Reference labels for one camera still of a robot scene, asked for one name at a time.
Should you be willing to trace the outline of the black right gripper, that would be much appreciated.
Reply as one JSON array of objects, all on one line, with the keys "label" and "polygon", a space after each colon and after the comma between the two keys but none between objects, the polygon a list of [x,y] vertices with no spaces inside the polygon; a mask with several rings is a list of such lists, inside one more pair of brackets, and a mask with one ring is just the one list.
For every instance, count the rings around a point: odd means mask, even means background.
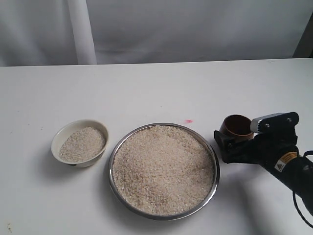
[{"label": "black right gripper", "polygon": [[259,164],[274,168],[278,161],[287,164],[299,156],[296,146],[295,126],[299,123],[299,114],[288,112],[288,125],[281,130],[257,134],[250,140],[236,141],[222,132],[214,131],[214,140],[224,150],[224,162],[241,164]]}]

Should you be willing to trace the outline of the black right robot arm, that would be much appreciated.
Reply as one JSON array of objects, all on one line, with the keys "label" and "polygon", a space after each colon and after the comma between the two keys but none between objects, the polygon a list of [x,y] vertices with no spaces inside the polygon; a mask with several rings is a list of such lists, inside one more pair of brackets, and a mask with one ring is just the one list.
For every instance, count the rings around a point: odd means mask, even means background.
[{"label": "black right robot arm", "polygon": [[253,120],[241,115],[226,117],[214,139],[226,164],[260,165],[293,194],[298,195],[309,213],[313,212],[313,163],[300,155],[295,127],[296,112],[276,113]]}]

